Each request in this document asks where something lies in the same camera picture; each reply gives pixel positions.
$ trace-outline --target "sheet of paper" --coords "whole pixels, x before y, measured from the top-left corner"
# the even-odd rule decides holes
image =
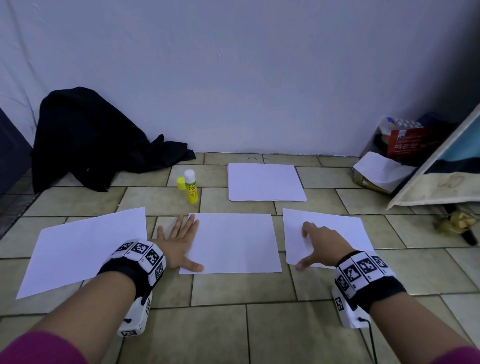
[[[134,208],[40,232],[17,299],[89,279],[129,239],[147,239],[145,208]]]
[[[230,201],[307,201],[295,167],[288,164],[230,163]]]
[[[353,168],[373,184],[392,192],[416,167],[404,166],[378,153],[368,152]]]
[[[336,230],[354,249],[373,251],[372,243],[360,218],[284,208],[283,228],[288,264],[295,265],[313,252],[310,237],[303,238],[301,235],[302,225],[306,221],[313,222],[317,227],[326,226],[329,229]],[[315,263],[313,267],[335,268],[320,263]]]
[[[195,214],[200,220],[187,257],[205,273],[281,272],[272,216]],[[180,274],[192,274],[181,268]]]

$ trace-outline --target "black cable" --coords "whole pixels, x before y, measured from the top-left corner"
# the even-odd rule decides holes
[[[370,342],[372,343],[372,354],[373,354],[373,362],[378,364],[377,361],[377,352],[375,351],[375,343],[373,342],[373,332],[372,332],[372,324],[369,320],[359,317],[360,322],[368,322],[368,330],[370,331]]]

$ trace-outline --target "sleeve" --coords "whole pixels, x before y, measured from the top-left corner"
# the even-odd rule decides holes
[[[56,335],[30,331],[0,352],[0,364],[88,364],[76,347]]]
[[[457,348],[435,359],[432,364],[472,364],[480,363],[480,350],[471,346]]]

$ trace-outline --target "person's right hand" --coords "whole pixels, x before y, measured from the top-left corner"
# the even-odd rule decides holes
[[[304,238],[310,236],[313,253],[297,263],[295,268],[300,272],[314,263],[336,266],[340,259],[355,251],[338,232],[325,226],[318,228],[312,222],[304,222],[301,234]]]

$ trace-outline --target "glue stick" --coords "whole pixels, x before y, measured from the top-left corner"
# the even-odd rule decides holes
[[[185,171],[185,187],[187,188],[188,202],[195,204],[198,201],[197,180],[193,170]]]

